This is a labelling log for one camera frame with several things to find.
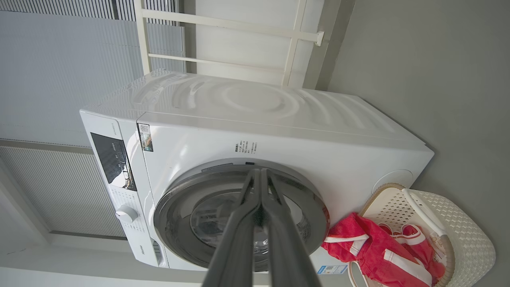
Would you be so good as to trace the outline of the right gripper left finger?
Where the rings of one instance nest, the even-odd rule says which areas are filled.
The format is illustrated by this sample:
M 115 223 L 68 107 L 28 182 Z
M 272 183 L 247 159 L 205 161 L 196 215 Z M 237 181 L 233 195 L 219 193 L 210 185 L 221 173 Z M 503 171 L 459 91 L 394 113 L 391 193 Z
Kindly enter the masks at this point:
M 262 203 L 266 195 L 267 169 L 250 170 L 209 264 L 203 287 L 253 286 L 255 228 L 264 228 L 266 224 Z

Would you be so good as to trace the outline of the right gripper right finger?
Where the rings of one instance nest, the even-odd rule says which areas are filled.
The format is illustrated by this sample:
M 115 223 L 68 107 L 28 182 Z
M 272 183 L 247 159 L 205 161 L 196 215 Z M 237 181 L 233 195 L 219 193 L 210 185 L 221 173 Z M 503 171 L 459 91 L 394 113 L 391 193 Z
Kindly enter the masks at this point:
M 261 210 L 272 287 L 320 287 L 318 276 L 270 169 L 261 170 Z

